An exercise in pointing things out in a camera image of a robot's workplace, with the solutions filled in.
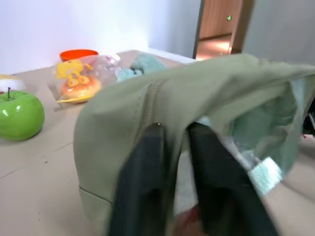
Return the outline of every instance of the beige table surface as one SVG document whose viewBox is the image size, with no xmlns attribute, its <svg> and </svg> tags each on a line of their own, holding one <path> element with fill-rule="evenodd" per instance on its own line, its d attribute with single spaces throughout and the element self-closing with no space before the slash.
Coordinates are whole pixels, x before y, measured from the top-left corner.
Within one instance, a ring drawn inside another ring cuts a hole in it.
<svg viewBox="0 0 315 236">
<path fill-rule="evenodd" d="M 168 66 L 194 60 L 148 49 Z M 137 52 L 122 54 L 130 64 Z M 35 137 L 22 142 L 0 139 L 0 235 L 92 236 L 78 193 L 72 153 L 76 118 L 83 105 L 61 110 L 48 89 L 52 68 L 19 73 L 42 102 L 45 124 Z"/>
</svg>

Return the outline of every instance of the fabric bag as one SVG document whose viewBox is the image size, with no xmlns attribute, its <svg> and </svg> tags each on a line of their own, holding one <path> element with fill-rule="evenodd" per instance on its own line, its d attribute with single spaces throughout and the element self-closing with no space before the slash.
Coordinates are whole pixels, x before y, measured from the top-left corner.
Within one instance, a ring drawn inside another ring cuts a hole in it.
<svg viewBox="0 0 315 236">
<path fill-rule="evenodd" d="M 80 196 L 96 230 L 107 234 L 120 171 L 154 123 L 166 129 L 170 158 L 167 235 L 172 235 L 178 159 L 195 121 L 218 133 L 263 198 L 296 158 L 314 77 L 313 66 L 237 55 L 136 77 L 99 92 L 82 110 L 73 143 Z"/>
</svg>

